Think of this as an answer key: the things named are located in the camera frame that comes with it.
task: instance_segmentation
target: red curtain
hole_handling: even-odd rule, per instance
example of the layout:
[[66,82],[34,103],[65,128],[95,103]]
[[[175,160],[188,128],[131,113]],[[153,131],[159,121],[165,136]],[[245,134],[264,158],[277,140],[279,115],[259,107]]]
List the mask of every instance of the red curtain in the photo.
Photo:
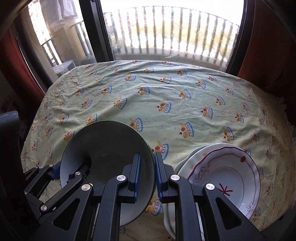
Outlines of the red curtain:
[[26,116],[30,120],[42,102],[44,92],[34,78],[18,47],[16,36],[9,28],[0,41],[0,68],[6,80],[18,97],[27,106]]
[[252,35],[238,77],[268,93],[283,96],[292,124],[296,124],[295,57],[296,44],[281,20],[256,0]]

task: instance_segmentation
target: blue gripper pad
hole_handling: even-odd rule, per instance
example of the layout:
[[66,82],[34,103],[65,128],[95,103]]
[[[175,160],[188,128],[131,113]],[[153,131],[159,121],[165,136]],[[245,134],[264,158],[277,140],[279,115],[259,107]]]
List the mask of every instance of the blue gripper pad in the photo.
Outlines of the blue gripper pad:
[[160,168],[159,168],[159,160],[157,157],[157,153],[154,155],[154,161],[155,161],[155,169],[156,169],[156,185],[157,185],[157,194],[159,197],[159,201],[161,202],[163,199],[163,192],[162,192],[162,180],[160,175]]
[[139,154],[138,164],[137,164],[137,171],[136,171],[136,178],[135,178],[135,193],[134,193],[135,201],[138,200],[138,196],[139,196],[140,176],[141,176],[141,161],[142,161],[141,154]]

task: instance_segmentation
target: plate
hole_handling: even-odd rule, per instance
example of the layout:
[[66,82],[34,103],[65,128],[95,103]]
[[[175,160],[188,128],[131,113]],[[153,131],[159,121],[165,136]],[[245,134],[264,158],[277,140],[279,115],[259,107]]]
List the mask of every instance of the plate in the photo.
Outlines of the plate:
[[176,174],[178,174],[178,172],[180,171],[181,167],[185,164],[185,162],[187,162],[187,160],[188,160],[190,157],[193,156],[193,154],[195,154],[195,153],[198,152],[199,150],[201,150],[201,149],[203,149],[203,148],[205,148],[205,147],[207,147],[207,146],[210,146],[210,145],[211,145],[211,144],[209,144],[209,145],[205,145],[205,146],[201,146],[201,147],[198,147],[198,148],[194,149],[194,150],[188,155],[188,157],[186,157],[184,160],[180,161],[180,162],[176,165],[176,167],[174,168],[174,172],[175,172]]
[[243,150],[223,147],[208,153],[195,165],[190,183],[212,183],[248,219],[255,211],[260,193],[259,172],[255,162]]
[[86,180],[98,186],[120,175],[123,167],[133,162],[135,152],[142,156],[139,197],[135,204],[121,205],[120,226],[126,225],[144,212],[155,189],[154,157],[135,129],[116,121],[99,121],[75,132],[62,156],[61,186],[67,184],[69,173],[76,170],[86,156],[91,158]]
[[228,143],[222,143],[222,142],[208,145],[208,146],[204,147],[203,149],[199,150],[198,152],[196,152],[195,154],[193,154],[181,167],[180,171],[178,172],[178,175],[181,177],[184,177],[184,178],[188,178],[188,176],[192,172],[193,167],[197,163],[199,163],[205,157],[206,154],[208,154],[211,151],[214,151],[216,149],[223,148],[225,146],[239,148],[238,146],[228,144]]

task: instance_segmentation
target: stacked dishes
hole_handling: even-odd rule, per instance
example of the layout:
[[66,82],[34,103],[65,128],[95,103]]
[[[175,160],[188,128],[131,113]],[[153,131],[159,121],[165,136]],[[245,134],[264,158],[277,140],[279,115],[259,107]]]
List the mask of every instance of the stacked dishes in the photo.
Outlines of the stacked dishes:
[[[255,162],[241,148],[216,143],[195,149],[174,169],[190,183],[204,186],[214,184],[248,219],[251,218],[259,199],[260,179]],[[203,228],[200,230],[204,240]],[[164,225],[175,238],[175,205],[163,204]]]

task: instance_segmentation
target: silver bolt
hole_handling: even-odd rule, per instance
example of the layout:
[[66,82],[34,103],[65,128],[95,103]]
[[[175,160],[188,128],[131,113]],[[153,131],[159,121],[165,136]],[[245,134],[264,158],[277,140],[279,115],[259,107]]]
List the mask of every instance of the silver bolt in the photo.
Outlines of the silver bolt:
[[41,211],[46,211],[46,209],[47,209],[47,206],[45,206],[45,205],[42,205],[40,208]]
[[214,190],[215,186],[212,183],[208,183],[205,187],[209,190]]
[[178,181],[180,179],[180,176],[174,174],[174,175],[171,175],[170,178],[174,181]]
[[82,185],[81,189],[82,189],[83,191],[88,191],[89,189],[91,189],[91,185],[89,185],[89,184],[84,184],[84,185]]
[[126,179],[126,176],[125,175],[119,175],[117,176],[116,178],[118,181],[124,181]]

